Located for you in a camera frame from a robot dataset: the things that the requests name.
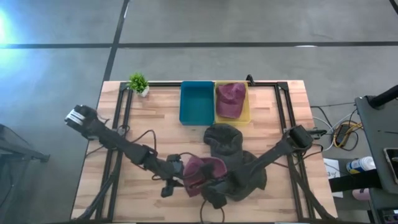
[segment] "wooden tabletop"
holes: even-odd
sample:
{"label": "wooden tabletop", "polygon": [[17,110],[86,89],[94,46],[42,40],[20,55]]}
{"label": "wooden tabletop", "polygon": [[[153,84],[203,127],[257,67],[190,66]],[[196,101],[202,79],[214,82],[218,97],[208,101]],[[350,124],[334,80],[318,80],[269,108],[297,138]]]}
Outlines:
{"label": "wooden tabletop", "polygon": [[[313,128],[314,123],[304,82],[299,80],[288,81],[288,83],[296,123],[302,124],[305,128]],[[108,127],[113,122],[118,90],[119,82],[104,82],[101,91],[98,113],[104,118],[111,119],[107,122]],[[248,125],[237,128],[243,133],[243,149],[260,156],[274,146],[282,136],[274,89],[250,87],[249,104],[252,120]],[[134,95],[129,119],[131,130],[127,134],[127,139],[133,140],[148,129],[153,129],[157,136],[157,151],[162,159],[166,159],[169,154],[181,152],[209,156],[210,148],[203,143],[203,134],[207,127],[182,126],[178,119],[179,106],[179,87],[152,86],[147,97],[141,98]],[[120,124],[123,120],[123,107],[121,111]],[[154,140],[148,134],[138,143],[153,147]],[[99,146],[98,142],[91,142],[88,152]],[[314,146],[307,153],[319,150],[318,146]],[[101,149],[86,158],[73,208],[73,218],[82,214],[98,193],[105,157],[106,149]],[[185,162],[188,159],[188,156],[183,156]],[[286,157],[281,157],[277,162],[286,164]],[[327,211],[336,217],[335,204],[322,155],[317,154],[306,159],[305,167],[312,192]],[[226,222],[297,221],[288,169],[271,164],[266,167],[266,170],[268,177],[266,189],[256,189],[240,202],[229,200],[224,207]],[[162,198],[160,191],[165,183],[160,180],[151,180],[152,175],[153,173],[140,170],[131,164],[129,159],[123,157],[114,221],[199,222],[199,210],[203,198],[200,195],[189,198],[183,188],[175,188],[171,197]],[[303,209],[307,212],[303,194],[301,194],[301,199]],[[107,200],[104,208],[108,211]],[[220,210],[214,210],[209,203],[205,205],[204,221],[220,222],[221,217]]]}

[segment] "gray floor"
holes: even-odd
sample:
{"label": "gray floor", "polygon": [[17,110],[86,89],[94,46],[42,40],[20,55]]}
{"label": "gray floor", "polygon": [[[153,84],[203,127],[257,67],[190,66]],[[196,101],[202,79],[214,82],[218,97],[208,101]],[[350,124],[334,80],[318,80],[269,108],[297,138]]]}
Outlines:
{"label": "gray floor", "polygon": [[[0,44],[112,43],[122,3],[3,0]],[[120,42],[392,40],[398,41],[398,15],[388,0],[132,0]],[[96,106],[109,53],[0,49],[0,123],[51,154],[48,163],[29,167],[9,223],[69,219],[87,141],[63,119],[76,104]],[[305,80],[311,104],[327,105],[396,85],[397,58],[398,47],[119,49],[110,80],[126,80],[135,71],[150,80],[234,80],[250,73],[258,80]],[[353,110],[325,108],[332,123]],[[353,152],[330,149],[323,155],[369,155],[359,135]],[[343,210],[339,216],[349,218]]]}

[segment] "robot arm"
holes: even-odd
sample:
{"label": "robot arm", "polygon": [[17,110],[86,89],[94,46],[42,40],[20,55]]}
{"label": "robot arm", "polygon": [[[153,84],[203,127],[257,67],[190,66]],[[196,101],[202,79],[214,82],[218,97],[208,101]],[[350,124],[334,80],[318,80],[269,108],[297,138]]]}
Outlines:
{"label": "robot arm", "polygon": [[66,124],[78,131],[87,139],[97,137],[107,149],[121,150],[131,162],[143,166],[145,170],[153,172],[162,180],[173,177],[182,179],[183,165],[178,154],[170,155],[167,161],[157,158],[157,152],[151,147],[127,141],[124,137],[105,126],[97,112],[88,106],[76,105],[65,118]]}

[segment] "maroon cap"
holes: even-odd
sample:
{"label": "maroon cap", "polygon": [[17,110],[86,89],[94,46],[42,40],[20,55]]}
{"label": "maroon cap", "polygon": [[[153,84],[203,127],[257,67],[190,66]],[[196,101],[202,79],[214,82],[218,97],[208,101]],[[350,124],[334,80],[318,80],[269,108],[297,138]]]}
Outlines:
{"label": "maroon cap", "polygon": [[189,197],[200,194],[201,184],[206,180],[205,176],[200,172],[200,167],[208,163],[212,163],[214,166],[214,177],[219,178],[226,174],[226,166],[221,159],[215,157],[199,158],[192,156],[185,165],[183,172],[183,183]]}
{"label": "maroon cap", "polygon": [[244,83],[219,85],[216,89],[216,112],[226,118],[239,118],[243,109],[246,87]]}

